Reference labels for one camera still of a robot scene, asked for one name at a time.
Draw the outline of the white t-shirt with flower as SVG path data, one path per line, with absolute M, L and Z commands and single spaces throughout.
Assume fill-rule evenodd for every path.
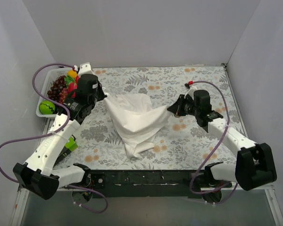
M 156 133 L 171 116 L 166 105 L 153 108 L 146 94 L 107 94 L 104 104 L 129 159 L 139 158 L 141 152 L 154 147 Z

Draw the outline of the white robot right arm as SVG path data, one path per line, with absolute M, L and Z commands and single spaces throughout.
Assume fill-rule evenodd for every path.
M 266 143 L 258 144 L 228 126 L 223 116 L 212 109 L 207 91 L 180 95 L 167 110 L 175 116 L 194 116 L 201 128 L 218 138 L 236 157 L 235 164 L 217 162 L 205 166 L 200 175 L 194 176 L 198 182 L 215 187 L 221 180 L 229 181 L 249 191 L 277 180 L 271 147 Z

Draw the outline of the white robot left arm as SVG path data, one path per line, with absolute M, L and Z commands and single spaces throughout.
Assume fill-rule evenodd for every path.
M 98 77 L 90 73 L 80 76 L 74 92 L 75 97 L 68 97 L 63 103 L 70 115 L 61 110 L 50 129 L 53 134 L 40 143 L 24 164 L 17 163 L 13 168 L 19 184 L 45 200 L 51 198 L 58 188 L 68 185 L 87 188 L 91 182 L 91 170 L 83 164 L 53 168 L 70 137 L 95 104 L 106 97 Z

